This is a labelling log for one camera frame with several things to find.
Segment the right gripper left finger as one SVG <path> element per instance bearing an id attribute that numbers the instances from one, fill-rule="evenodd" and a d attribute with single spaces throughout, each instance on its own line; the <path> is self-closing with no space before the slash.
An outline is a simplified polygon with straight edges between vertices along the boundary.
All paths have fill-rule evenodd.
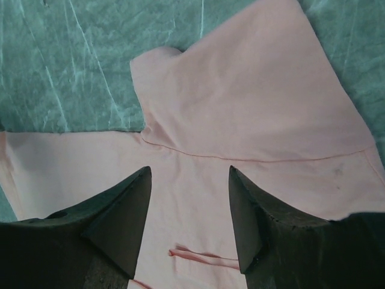
<path id="1" fill-rule="evenodd" d="M 123 276 L 135 276 L 152 189 L 145 166 L 115 186 L 47 216 L 57 224 L 81 226 L 79 237 Z"/>

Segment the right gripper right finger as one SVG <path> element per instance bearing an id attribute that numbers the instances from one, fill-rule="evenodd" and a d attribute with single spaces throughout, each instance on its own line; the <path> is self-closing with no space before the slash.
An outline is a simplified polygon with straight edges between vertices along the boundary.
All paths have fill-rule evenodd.
<path id="1" fill-rule="evenodd" d="M 264 191 L 235 166 L 229 168 L 229 201 L 239 268 L 250 274 L 271 254 L 274 230 L 305 230 L 326 225 L 315 217 L 288 205 Z"/>

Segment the pink t-shirt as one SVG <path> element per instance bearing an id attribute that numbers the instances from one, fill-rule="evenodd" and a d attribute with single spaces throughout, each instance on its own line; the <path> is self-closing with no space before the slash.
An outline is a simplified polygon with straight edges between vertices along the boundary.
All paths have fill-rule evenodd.
<path id="1" fill-rule="evenodd" d="M 141 132 L 1 134 L 8 288 L 383 288 L 384 168 L 297 1 L 256 1 L 181 52 L 130 63 Z M 47 216 L 152 171 L 135 276 Z M 235 166 L 327 220 L 279 232 L 250 274 L 229 201 Z"/>

